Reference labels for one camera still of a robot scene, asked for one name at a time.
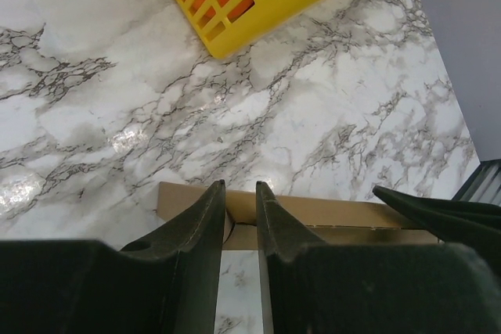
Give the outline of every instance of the cardboard box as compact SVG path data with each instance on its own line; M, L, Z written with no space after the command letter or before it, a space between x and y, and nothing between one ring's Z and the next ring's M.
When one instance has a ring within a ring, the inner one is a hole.
M157 215L165 221L193 205L205 188L160 183ZM387 205L277 196L300 222L331 244L430 244L438 239ZM256 250L256 196L226 191L224 250Z

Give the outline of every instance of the gray wall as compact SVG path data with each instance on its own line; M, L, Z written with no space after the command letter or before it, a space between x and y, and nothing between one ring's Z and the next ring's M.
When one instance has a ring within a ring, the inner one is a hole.
M501 159L501 0L422 0L481 160Z

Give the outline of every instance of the white marble surface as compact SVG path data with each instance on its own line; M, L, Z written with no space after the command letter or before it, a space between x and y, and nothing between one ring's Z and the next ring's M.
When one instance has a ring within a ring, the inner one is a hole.
M4 239L122 246L159 181L450 198L478 165L419 0L325 0L225 61L173 0L0 0L0 132ZM216 332L262 330L255 260L223 255Z

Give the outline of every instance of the brown box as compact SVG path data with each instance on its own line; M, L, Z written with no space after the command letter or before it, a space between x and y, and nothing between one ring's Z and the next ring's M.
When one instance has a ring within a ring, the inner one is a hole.
M165 221L193 205L205 188L160 183L157 214ZM332 244L429 244L438 239L387 205L277 196L280 204ZM256 196L226 191L224 250L256 250Z

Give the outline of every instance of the marble countertop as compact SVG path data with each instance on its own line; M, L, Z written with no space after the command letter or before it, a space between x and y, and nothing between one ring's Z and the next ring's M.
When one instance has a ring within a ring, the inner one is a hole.
M0 234L122 246L159 181L450 198L478 165L419 0L325 0L224 61L173 0L0 0ZM216 332L262 332L253 252Z

